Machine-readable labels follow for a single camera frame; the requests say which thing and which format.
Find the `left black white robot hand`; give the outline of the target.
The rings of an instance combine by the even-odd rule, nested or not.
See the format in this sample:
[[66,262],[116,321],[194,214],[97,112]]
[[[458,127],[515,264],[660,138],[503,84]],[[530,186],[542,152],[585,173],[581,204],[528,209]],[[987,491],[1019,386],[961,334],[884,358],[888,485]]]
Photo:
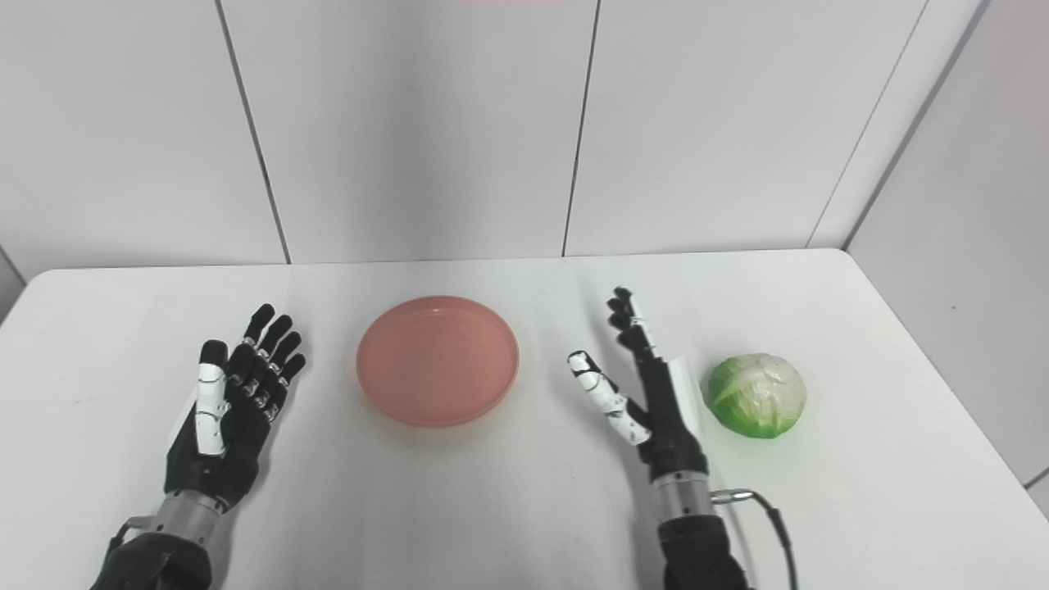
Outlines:
[[166,460],[164,492],[209,497],[226,512],[254,487],[273,424],[307,365],[293,319],[265,303],[236,347],[200,347],[192,403]]

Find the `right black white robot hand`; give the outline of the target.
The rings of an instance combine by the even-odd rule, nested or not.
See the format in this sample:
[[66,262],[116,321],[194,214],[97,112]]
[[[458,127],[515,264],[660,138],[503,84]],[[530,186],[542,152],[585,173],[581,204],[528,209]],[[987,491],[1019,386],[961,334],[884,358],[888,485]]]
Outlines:
[[640,406],[622,393],[585,350],[568,355],[570,373],[606,417],[611,428],[636,449],[651,483],[686,475],[707,478],[711,475],[707,456],[687,429],[671,364],[656,347],[639,299],[619,285],[606,305],[611,310],[608,324],[617,332],[615,340],[630,352],[645,403]]

